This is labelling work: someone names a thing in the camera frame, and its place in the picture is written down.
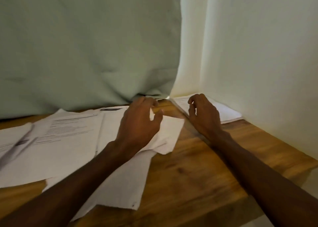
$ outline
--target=hand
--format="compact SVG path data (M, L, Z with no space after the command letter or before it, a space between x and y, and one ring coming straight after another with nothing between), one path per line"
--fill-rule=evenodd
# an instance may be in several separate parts
M150 120L150 108L158 102L151 97L140 97L125 111L115 140L117 149L128 159L145 147L159 131L162 110Z
M220 114L204 94L195 94L188 100L190 104L189 119L199 133L204 135L212 145L219 144L229 133L221 129Z

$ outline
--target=forearm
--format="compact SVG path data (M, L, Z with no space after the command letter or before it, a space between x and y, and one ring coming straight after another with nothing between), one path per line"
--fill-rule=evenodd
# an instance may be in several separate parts
M317 226L318 200L243 149L230 136L216 145L275 226Z
M66 226L96 188L128 160L110 142L76 172L0 221L10 226Z

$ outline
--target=paper stack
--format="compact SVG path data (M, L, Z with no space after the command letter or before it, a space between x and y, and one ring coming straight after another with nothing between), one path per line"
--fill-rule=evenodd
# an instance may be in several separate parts
M186 115L189 115L189 104L188 100L192 95L188 96L181 96L181 97L175 97L175 98L170 98L169 100L176 105L183 113ZM223 105L219 102L214 101L210 97L208 97L208 100L217 108L217 110L220 113L220 120L221 124L229 123L232 121L237 121L243 119L242 114L227 107L226 105Z
M46 179L47 190L85 165L116 139L128 106L100 108L82 113L62 109L18 128L0 131L0 188ZM151 158L173 151L184 119L163 116L160 131L130 161L114 171L91 195L73 220L95 205L138 209Z

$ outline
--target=wood grain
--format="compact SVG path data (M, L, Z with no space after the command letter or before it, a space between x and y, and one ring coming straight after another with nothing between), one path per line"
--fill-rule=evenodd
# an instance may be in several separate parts
M159 109L163 109L167 116L186 118L168 100L160 101L154 111ZM1 122L0 129L43 117L30 116ZM298 185L318 166L318 161L312 157L245 120L224 124L223 128L242 147ZM196 223L207 220L214 222L211 226L235 226L237 221L233 218L239 216L241 222L247 222L260 216L262 212L256 202L205 141L186 119L174 151L153 157L137 211L96 206L72 226L173 227L185 226L186 223L191 224L187 226L201 226ZM39 181L0 189L0 217L40 194L44 186L45 182Z

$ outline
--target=person's left hand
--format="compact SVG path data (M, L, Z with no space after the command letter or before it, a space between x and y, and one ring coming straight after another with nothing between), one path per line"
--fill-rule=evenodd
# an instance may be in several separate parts
M125 111L117 133L115 144L128 159L145 147L160 129L162 110L150 120L150 108L158 102L151 97L140 97Z

